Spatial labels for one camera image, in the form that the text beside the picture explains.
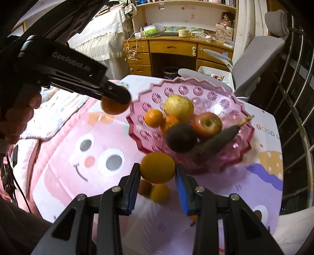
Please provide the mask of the left hand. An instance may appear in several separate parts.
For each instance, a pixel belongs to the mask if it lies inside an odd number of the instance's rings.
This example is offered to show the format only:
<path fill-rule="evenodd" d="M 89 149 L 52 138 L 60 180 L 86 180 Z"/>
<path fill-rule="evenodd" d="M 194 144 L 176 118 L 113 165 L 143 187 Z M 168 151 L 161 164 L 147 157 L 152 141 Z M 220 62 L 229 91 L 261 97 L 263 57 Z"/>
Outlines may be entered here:
<path fill-rule="evenodd" d="M 27 123 L 33 118 L 34 110 L 41 103 L 40 89 L 33 85 L 23 85 L 14 105 L 7 110 L 4 120 L 1 121 L 1 134 L 6 143 L 17 143 Z"/>

